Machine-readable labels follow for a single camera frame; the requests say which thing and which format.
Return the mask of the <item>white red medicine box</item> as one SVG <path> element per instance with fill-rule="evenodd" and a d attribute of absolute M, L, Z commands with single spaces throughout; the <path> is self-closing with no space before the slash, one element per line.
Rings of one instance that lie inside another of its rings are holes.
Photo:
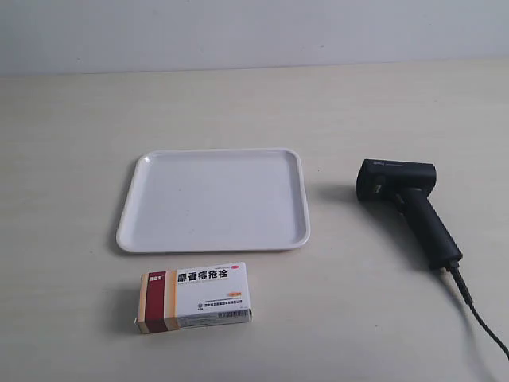
<path fill-rule="evenodd" d="M 134 323 L 143 334 L 252 320 L 244 262 L 142 275 Z"/>

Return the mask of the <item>black handheld barcode scanner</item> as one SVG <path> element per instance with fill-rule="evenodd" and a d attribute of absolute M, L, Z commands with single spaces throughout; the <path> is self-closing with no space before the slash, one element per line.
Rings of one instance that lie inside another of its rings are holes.
<path fill-rule="evenodd" d="M 437 182 L 432 163 L 366 158 L 356 179 L 359 201 L 395 206 L 422 246 L 429 267 L 455 271 L 463 254 L 429 201 Z"/>

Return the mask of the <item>white plastic tray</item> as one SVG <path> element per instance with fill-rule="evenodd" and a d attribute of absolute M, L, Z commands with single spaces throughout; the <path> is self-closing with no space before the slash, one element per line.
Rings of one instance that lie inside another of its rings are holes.
<path fill-rule="evenodd" d="M 132 254 L 289 251 L 310 233 L 295 151 L 156 150 L 136 162 L 116 244 Z"/>

